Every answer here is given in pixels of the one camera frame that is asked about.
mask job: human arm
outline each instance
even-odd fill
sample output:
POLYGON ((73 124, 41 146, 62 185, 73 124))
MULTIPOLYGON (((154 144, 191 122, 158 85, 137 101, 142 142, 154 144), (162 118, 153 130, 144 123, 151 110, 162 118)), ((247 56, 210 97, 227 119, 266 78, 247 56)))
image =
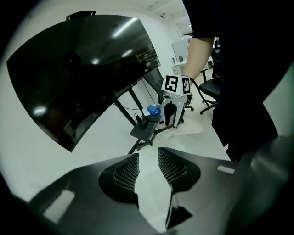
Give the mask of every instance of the human arm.
POLYGON ((214 38, 192 39, 183 75, 196 79, 211 56, 213 42, 214 38))

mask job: ceiling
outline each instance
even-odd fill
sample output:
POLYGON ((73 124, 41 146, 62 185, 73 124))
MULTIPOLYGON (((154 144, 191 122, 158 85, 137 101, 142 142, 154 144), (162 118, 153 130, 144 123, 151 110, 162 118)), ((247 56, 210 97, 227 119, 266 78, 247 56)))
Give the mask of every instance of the ceiling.
POLYGON ((191 33, 190 20, 182 0, 123 0, 145 8, 154 14, 168 15, 175 21, 182 34, 191 33))

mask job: monitor screen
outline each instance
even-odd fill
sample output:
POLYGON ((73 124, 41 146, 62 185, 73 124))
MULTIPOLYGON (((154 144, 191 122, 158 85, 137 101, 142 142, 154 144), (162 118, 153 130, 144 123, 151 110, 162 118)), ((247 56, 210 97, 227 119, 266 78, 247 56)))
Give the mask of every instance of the monitor screen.
POLYGON ((7 61, 25 110, 69 151, 128 87, 159 65, 141 21, 116 15, 54 25, 7 61))

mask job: cable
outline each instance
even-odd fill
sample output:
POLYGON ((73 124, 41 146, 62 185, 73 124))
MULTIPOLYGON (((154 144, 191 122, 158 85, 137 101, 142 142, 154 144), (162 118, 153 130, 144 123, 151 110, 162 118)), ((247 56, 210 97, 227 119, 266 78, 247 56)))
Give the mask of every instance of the cable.
POLYGON ((145 83, 144 83, 144 86, 146 87, 146 90, 147 90, 148 94, 150 95, 150 93, 149 93, 149 91, 148 91, 148 88, 147 88, 147 86, 145 85, 145 83))
POLYGON ((130 109, 130 110, 139 110, 139 109, 134 109, 134 108, 125 108, 125 109, 130 109))
POLYGON ((204 99, 203 95, 201 94, 200 90, 199 90, 199 87, 197 86, 197 83, 195 82, 194 79, 190 78, 190 81, 194 83, 194 85, 196 86, 197 88, 197 91, 199 93, 199 95, 201 96, 202 100, 206 103, 206 105, 210 108, 210 105, 207 103, 207 101, 204 99))

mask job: person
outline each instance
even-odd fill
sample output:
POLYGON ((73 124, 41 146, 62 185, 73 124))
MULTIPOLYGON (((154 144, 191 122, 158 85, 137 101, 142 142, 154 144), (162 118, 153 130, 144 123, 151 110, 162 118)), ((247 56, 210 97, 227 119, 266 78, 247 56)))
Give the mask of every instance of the person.
POLYGON ((277 137, 263 105, 293 60, 283 3, 183 0, 193 30, 183 75, 195 79, 219 37, 222 88, 212 126, 232 161, 277 137))

